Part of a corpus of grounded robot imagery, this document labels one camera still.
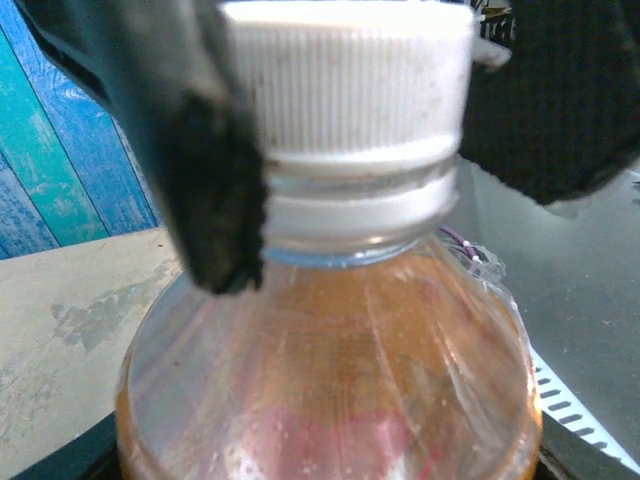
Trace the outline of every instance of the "wooden plank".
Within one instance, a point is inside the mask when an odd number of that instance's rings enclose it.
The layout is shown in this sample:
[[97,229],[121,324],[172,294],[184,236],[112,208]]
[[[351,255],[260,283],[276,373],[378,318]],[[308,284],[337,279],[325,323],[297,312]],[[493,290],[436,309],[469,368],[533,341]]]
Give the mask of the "wooden plank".
[[104,238],[107,231],[1,31],[0,72],[0,147],[7,163],[60,245]]
[[17,257],[58,247],[58,242],[0,153],[0,245]]
[[12,1],[0,22],[107,231],[156,226],[111,117],[44,58]]
[[129,162],[131,163],[131,168],[136,174],[136,178],[138,182],[140,182],[140,187],[142,188],[142,192],[144,193],[145,198],[147,199],[147,203],[149,204],[149,208],[151,208],[151,213],[153,213],[153,218],[155,219],[158,225],[162,225],[162,216],[160,215],[160,210],[155,204],[155,200],[153,199],[153,193],[151,193],[151,189],[149,188],[149,184],[147,183],[147,179],[144,178],[144,174],[142,173],[142,169],[140,168],[140,164],[138,163],[138,159],[136,158],[135,153],[129,144],[129,140],[127,140],[127,136],[122,130],[122,127],[118,125],[118,122],[115,118],[112,118],[113,125],[116,127],[116,132],[118,132],[118,136],[120,137],[120,141],[122,142],[122,147],[125,152],[127,152],[127,156],[129,157]]

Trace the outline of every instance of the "plastic bottle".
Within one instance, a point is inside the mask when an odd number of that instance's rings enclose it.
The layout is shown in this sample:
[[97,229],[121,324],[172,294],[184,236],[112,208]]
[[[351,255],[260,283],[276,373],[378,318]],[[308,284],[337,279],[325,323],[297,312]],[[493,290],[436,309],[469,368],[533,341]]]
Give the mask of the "plastic bottle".
[[269,159],[265,284],[183,276],[151,309],[116,398],[128,478],[531,478],[521,320],[429,235],[457,198],[472,12],[224,8]]
[[506,295],[435,238],[364,267],[273,261],[239,297],[180,278],[125,360],[131,478],[529,479],[540,412]]

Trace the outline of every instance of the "purple wire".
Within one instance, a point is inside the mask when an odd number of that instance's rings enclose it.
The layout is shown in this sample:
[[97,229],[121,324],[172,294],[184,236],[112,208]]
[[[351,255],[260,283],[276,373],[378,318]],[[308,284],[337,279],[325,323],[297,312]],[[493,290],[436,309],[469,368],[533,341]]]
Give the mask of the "purple wire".
[[452,230],[449,227],[440,227],[440,230],[453,238],[457,243],[459,243],[460,246],[464,248],[464,251],[470,260],[473,260],[474,257],[478,256],[476,249],[469,245],[469,242],[467,242],[464,237],[462,237],[462,235],[460,235],[458,232]]

